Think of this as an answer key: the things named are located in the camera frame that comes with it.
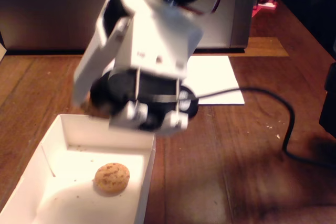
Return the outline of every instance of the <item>gray appliance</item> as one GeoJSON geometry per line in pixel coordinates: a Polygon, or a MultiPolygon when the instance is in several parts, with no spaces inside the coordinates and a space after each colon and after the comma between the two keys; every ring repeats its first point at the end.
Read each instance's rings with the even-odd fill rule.
{"type": "MultiPolygon", "coordinates": [[[[0,0],[0,32],[13,50],[85,50],[105,0],[0,0]]],[[[199,0],[196,5],[211,4],[199,0]]],[[[198,17],[199,48],[245,48],[254,0],[221,0],[217,12],[198,17]]]]}

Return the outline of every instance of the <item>wooden table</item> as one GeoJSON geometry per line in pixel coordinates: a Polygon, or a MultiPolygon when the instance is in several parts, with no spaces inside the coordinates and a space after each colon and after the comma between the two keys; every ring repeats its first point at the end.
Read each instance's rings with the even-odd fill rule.
{"type": "MultiPolygon", "coordinates": [[[[289,57],[231,57],[241,86],[278,92],[297,114],[290,149],[332,159],[335,140],[319,126],[333,62],[280,3],[253,19],[252,37],[277,37],[289,57]]],[[[10,56],[0,64],[0,209],[34,149],[71,106],[79,57],[10,56]]],[[[288,114],[260,94],[245,106],[203,106],[187,131],[157,140],[145,223],[336,223],[336,172],[281,151],[288,114]]]]}

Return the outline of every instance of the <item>white paper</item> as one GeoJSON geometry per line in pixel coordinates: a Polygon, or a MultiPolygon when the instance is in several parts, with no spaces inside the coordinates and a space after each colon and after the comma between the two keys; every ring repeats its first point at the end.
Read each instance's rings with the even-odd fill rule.
{"type": "MultiPolygon", "coordinates": [[[[228,56],[192,56],[188,76],[182,83],[196,96],[239,88],[228,56]]],[[[204,98],[200,104],[245,104],[240,91],[204,98]]]]}

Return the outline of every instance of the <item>wooden surface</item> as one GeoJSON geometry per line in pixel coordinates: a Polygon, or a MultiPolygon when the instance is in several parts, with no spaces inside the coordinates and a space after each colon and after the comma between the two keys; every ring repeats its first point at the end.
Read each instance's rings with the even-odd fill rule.
{"type": "MultiPolygon", "coordinates": [[[[282,4],[253,19],[252,37],[275,37],[289,57],[232,57],[240,86],[276,91],[297,124],[290,149],[331,160],[335,140],[319,126],[331,56],[282,4]]],[[[0,209],[38,142],[71,106],[79,57],[5,57],[0,64],[0,209]]],[[[280,151],[281,105],[244,93],[245,106],[202,106],[187,131],[159,138],[145,223],[336,223],[336,172],[280,151]]]]}
{"type": "Polygon", "coordinates": [[[6,53],[6,49],[0,44],[0,62],[6,53]]]}
{"type": "Polygon", "coordinates": [[[250,37],[245,52],[228,54],[230,57],[287,57],[277,37],[250,37]]]}

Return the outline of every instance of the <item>black wire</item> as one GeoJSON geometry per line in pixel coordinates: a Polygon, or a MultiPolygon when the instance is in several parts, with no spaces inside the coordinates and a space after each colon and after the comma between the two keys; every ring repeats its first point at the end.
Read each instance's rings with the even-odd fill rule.
{"type": "MultiPolygon", "coordinates": [[[[203,98],[209,98],[209,97],[213,97],[219,94],[225,94],[225,93],[231,93],[231,92],[236,92],[236,91],[242,91],[242,92],[257,92],[257,93],[262,93],[265,95],[268,95],[269,97],[272,97],[273,99],[277,100],[278,102],[280,102],[282,105],[284,105],[286,107],[286,109],[289,112],[289,124],[287,127],[287,131],[286,131],[286,135],[284,138],[284,141],[282,143],[282,151],[289,156],[292,159],[295,159],[297,161],[306,163],[306,164],[310,164],[310,165],[316,165],[316,166],[320,166],[323,168],[331,168],[331,169],[336,169],[336,165],[332,165],[332,164],[328,164],[328,163],[322,163],[322,162],[317,162],[317,161],[313,161],[304,157],[300,157],[297,156],[291,152],[289,152],[287,150],[288,144],[289,144],[289,140],[290,140],[290,136],[292,134],[293,128],[294,128],[294,124],[295,124],[295,112],[294,109],[292,107],[292,105],[287,102],[284,98],[282,98],[281,96],[266,90],[266,89],[262,89],[262,88],[258,88],[258,87],[242,87],[242,88],[234,88],[234,89],[227,89],[227,90],[222,90],[222,91],[218,91],[218,92],[214,92],[214,93],[210,93],[210,94],[206,94],[206,95],[201,95],[199,97],[195,97],[194,95],[189,95],[188,98],[185,99],[179,99],[179,101],[194,101],[194,100],[199,100],[199,99],[203,99],[203,98]]],[[[158,96],[150,96],[150,97],[142,97],[144,100],[151,100],[151,101],[156,101],[157,99],[160,99],[160,95],[158,96]]],[[[168,102],[177,102],[176,100],[176,96],[166,96],[164,97],[164,102],[162,103],[168,103],[168,102]]]]}

